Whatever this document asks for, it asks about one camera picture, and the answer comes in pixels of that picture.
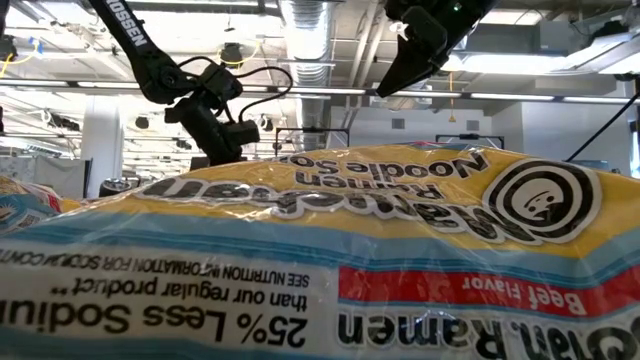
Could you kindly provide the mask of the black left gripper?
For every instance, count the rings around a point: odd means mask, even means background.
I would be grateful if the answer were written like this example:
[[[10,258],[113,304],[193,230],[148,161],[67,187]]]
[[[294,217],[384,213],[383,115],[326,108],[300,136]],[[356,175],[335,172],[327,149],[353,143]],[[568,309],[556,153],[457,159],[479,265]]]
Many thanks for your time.
[[[209,107],[197,99],[183,98],[175,106],[165,109],[166,123],[180,123],[211,166],[242,160],[242,146],[233,145],[227,135],[225,123],[217,120]]]

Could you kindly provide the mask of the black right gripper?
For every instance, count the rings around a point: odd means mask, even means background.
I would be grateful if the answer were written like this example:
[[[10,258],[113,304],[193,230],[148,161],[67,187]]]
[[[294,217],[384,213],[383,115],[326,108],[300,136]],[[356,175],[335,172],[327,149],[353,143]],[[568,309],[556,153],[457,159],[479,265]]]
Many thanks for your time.
[[[387,0],[389,19],[405,25],[397,54],[376,89],[390,96],[442,67],[453,48],[499,0]]]

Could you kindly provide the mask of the blue Maruchan ramen pack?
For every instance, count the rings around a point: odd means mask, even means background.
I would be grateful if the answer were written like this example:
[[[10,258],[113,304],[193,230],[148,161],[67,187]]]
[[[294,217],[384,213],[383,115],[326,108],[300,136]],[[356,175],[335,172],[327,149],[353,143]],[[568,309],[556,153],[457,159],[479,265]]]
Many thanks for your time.
[[[59,196],[50,187],[0,176],[0,235],[82,206],[79,201]]]
[[[483,146],[203,168],[0,235],[0,360],[640,360],[640,180]]]

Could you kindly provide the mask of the white ceiling light panel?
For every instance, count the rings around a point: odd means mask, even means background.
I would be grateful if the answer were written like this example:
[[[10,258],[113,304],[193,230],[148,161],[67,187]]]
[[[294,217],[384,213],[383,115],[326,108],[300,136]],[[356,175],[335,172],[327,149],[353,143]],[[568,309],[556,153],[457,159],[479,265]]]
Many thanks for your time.
[[[470,72],[506,75],[582,75],[599,73],[606,75],[640,74],[640,53],[601,70],[588,68],[588,56],[577,53],[569,56],[531,54],[454,54],[441,68],[448,72]]]

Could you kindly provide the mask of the LED light bar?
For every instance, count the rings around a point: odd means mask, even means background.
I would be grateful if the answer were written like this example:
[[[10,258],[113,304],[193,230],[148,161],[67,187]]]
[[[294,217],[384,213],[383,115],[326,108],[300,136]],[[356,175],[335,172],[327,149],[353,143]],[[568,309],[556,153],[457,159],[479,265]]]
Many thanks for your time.
[[[63,92],[77,91],[90,93],[91,91],[113,91],[116,93],[139,93],[139,86],[134,82],[108,82],[108,81],[72,81],[72,80],[47,80],[47,79],[0,79],[0,87],[33,88],[39,90],[59,90]],[[309,96],[376,96],[374,89],[365,88],[322,88],[322,87],[292,87],[292,95]],[[533,94],[507,94],[486,92],[459,92],[459,91],[427,91],[427,90],[402,90],[392,94],[392,97],[402,98],[446,98],[474,101],[519,101],[519,102],[554,102],[565,104],[594,104],[594,105],[623,105],[629,99],[622,97],[596,97],[596,96],[561,96],[561,95],[533,95]]]

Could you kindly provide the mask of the grey partition panel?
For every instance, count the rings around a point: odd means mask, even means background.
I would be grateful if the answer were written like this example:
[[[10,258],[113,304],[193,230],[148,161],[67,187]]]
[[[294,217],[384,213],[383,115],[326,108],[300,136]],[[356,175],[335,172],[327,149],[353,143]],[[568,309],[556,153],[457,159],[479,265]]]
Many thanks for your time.
[[[83,199],[87,195],[92,161],[45,156],[0,157],[0,175],[53,189],[58,195]]]

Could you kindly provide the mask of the black metal stand frame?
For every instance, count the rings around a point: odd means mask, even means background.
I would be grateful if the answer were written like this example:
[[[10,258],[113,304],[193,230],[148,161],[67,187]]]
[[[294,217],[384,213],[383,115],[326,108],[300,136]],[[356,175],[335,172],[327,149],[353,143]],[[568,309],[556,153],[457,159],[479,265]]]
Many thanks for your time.
[[[496,149],[505,149],[505,139],[503,136],[480,135],[477,133],[466,133],[457,135],[437,134],[435,136],[435,141],[437,143],[466,142],[473,144],[485,144]]]

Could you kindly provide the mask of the silver ventilation duct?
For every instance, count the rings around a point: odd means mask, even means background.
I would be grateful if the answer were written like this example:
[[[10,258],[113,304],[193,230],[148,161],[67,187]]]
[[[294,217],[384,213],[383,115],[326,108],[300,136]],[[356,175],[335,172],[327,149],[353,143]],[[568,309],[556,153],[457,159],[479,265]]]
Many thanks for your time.
[[[297,87],[329,85],[332,15],[335,4],[324,0],[278,0],[284,22],[289,65]],[[329,128],[330,102],[319,98],[302,98],[296,103],[297,128]],[[326,147],[327,134],[294,131],[301,151]]]

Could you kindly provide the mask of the black metal rig frame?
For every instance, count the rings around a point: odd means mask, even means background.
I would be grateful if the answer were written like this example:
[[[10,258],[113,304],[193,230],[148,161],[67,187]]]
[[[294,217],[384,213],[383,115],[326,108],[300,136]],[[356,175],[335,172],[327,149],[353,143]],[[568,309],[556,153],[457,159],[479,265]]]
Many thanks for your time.
[[[640,74],[630,75],[634,84],[634,94],[629,100],[598,130],[596,130],[583,144],[581,144],[566,160],[565,162],[572,162],[575,160],[589,145],[591,145],[602,133],[604,133],[616,120],[618,120],[635,102],[640,98]]]

